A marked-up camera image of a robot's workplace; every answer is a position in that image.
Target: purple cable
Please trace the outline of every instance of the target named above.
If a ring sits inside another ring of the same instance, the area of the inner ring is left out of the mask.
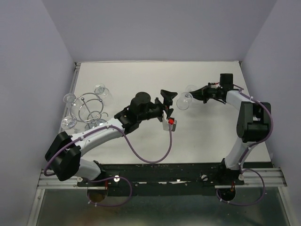
[[[133,146],[131,145],[130,141],[128,140],[127,136],[125,135],[125,133],[124,133],[121,129],[119,129],[119,128],[116,127],[116,126],[112,126],[112,125],[110,125],[109,128],[113,128],[113,129],[118,130],[118,131],[122,134],[122,136],[125,138],[127,144],[129,145],[129,147],[131,148],[131,150],[133,151],[133,153],[134,153],[141,161],[143,161],[143,162],[150,163],[150,164],[155,164],[155,163],[161,162],[161,161],[163,161],[163,160],[168,156],[168,154],[169,154],[170,151],[171,151],[171,147],[172,147],[172,143],[173,143],[173,137],[172,137],[172,131],[171,131],[171,130],[172,130],[172,126],[171,126],[170,124],[169,124],[169,139],[170,139],[170,140],[169,140],[169,148],[168,148],[168,151],[166,152],[166,154],[165,154],[161,159],[159,159],[159,160],[157,160],[157,161],[148,161],[148,160],[142,158],[142,157],[134,150],[134,148],[133,148]],[[91,132],[89,132],[89,133],[86,133],[85,135],[83,135],[83,137],[86,138],[87,136],[89,136],[89,135],[91,135],[91,134],[93,134],[93,133],[96,133],[96,132],[98,132],[98,131],[100,131],[100,130],[103,130],[103,129],[107,129],[107,127],[104,126],[104,127],[97,128],[97,129],[95,129],[95,130],[93,130],[93,131],[91,131]],[[71,146],[72,144],[74,144],[74,143],[76,143],[76,142],[78,142],[78,141],[80,141],[80,140],[81,140],[81,138],[79,137],[79,138],[77,138],[77,139],[71,141],[70,143],[68,143],[68,144],[66,144],[64,147],[62,147],[57,153],[55,153],[55,155],[52,156],[52,158],[48,161],[46,167],[44,168],[44,175],[47,176],[47,177],[55,175],[55,173],[51,173],[51,174],[48,174],[48,173],[47,173],[47,170],[49,169],[49,167],[50,167],[52,161],[53,161],[53,160],[54,160],[54,159],[55,159],[62,151],[64,151],[66,148],[68,148],[69,146]]]
[[[247,98],[247,99],[249,99],[249,100],[252,100],[252,101],[254,101],[256,104],[260,105],[260,107],[262,107],[262,108],[266,111],[266,113],[268,114],[269,119],[270,119],[270,121],[271,121],[270,130],[269,130],[269,133],[267,134],[267,136],[266,136],[264,139],[260,140],[260,141],[257,141],[257,142],[254,142],[254,143],[250,144],[250,145],[245,149],[244,153],[241,155],[241,157],[240,157],[240,159],[239,159],[239,163],[241,163],[242,160],[244,159],[244,157],[246,156],[246,154],[249,152],[249,148],[251,148],[251,147],[253,147],[253,146],[255,146],[255,145],[258,145],[258,144],[261,144],[261,143],[265,142],[265,141],[271,136],[272,131],[273,131],[273,129],[274,129],[274,122],[273,122],[273,118],[272,118],[271,113],[269,112],[269,110],[268,110],[262,103],[260,103],[258,100],[253,99],[253,97],[249,97],[248,95],[244,94],[244,93],[242,92],[242,91],[244,90],[242,87],[237,86],[237,85],[234,85],[234,86],[237,87],[237,88],[239,88],[239,91],[238,91],[238,92],[240,93],[240,95],[242,95],[243,97],[245,97],[245,98]],[[261,194],[261,196],[259,197],[259,199],[256,200],[256,201],[254,201],[254,202],[251,202],[251,203],[228,202],[228,201],[223,200],[223,199],[220,197],[220,195],[219,195],[219,193],[220,193],[219,189],[216,190],[216,196],[218,197],[218,199],[219,199],[221,202],[228,203],[228,204],[234,205],[234,206],[251,206],[251,205],[254,205],[254,204],[259,203],[259,202],[264,198],[265,191],[266,191],[265,184],[264,184],[264,181],[263,181],[262,176],[261,176],[257,171],[255,171],[255,170],[253,170],[253,169],[244,169],[244,170],[242,170],[242,169],[241,169],[241,164],[239,164],[239,170],[240,170],[241,174],[243,174],[243,173],[246,172],[246,171],[252,171],[252,172],[256,173],[256,174],[260,177],[260,179],[261,179],[261,181],[262,181],[262,194]]]
[[[101,203],[97,203],[97,202],[92,202],[91,199],[90,199],[90,195],[87,194],[87,198],[89,199],[89,203],[92,203],[96,206],[103,206],[103,207],[117,207],[117,206],[121,206],[125,203],[127,203],[128,201],[130,201],[130,199],[132,198],[132,193],[133,193],[133,188],[132,188],[132,185],[131,185],[131,182],[128,181],[128,179],[126,178],[123,178],[123,177],[118,177],[118,179],[123,179],[125,180],[129,187],[130,187],[130,194],[128,195],[127,199],[124,200],[123,202],[119,203],[119,204],[101,204]],[[112,180],[112,179],[116,179],[116,177],[111,177],[111,178],[106,178],[106,179],[102,179],[102,180],[90,180],[90,182],[92,183],[100,183],[100,182],[103,182],[103,181],[106,181],[106,180]]]
[[[170,150],[171,150],[171,146],[172,146],[172,143],[173,143],[173,137],[172,137],[172,133],[171,133],[171,125],[169,124],[169,148],[168,148],[168,151],[166,152],[166,154],[159,160],[157,161],[148,161],[144,158],[142,158],[133,148],[133,146],[131,145],[130,141],[128,140],[127,136],[125,135],[125,133],[119,129],[118,127],[116,126],[110,126],[111,128],[114,128],[114,129],[117,129],[124,137],[124,139],[127,141],[127,144],[129,145],[129,147],[131,148],[131,150],[133,151],[133,153],[137,156],[138,159],[140,159],[141,161],[143,162],[146,162],[146,163],[150,163],[150,164],[155,164],[155,163],[158,163],[158,162],[161,162],[163,161],[167,156],[168,154],[170,153]]]

